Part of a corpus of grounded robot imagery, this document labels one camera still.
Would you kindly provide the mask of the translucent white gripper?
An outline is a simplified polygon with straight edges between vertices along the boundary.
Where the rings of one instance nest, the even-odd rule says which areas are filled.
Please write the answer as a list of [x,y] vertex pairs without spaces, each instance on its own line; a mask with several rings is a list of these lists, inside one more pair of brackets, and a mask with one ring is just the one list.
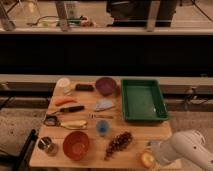
[[160,151],[160,142],[158,140],[151,140],[148,142],[148,147],[152,151],[155,160],[161,164],[162,158],[161,158],[161,151]]

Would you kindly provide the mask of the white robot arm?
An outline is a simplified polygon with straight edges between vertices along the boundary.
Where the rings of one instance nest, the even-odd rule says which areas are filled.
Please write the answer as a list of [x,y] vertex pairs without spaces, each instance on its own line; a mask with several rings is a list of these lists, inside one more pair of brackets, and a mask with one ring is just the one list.
[[213,153],[204,147],[205,138],[197,130],[176,132],[166,140],[151,140],[149,145],[163,166],[185,158],[205,171],[213,171]]

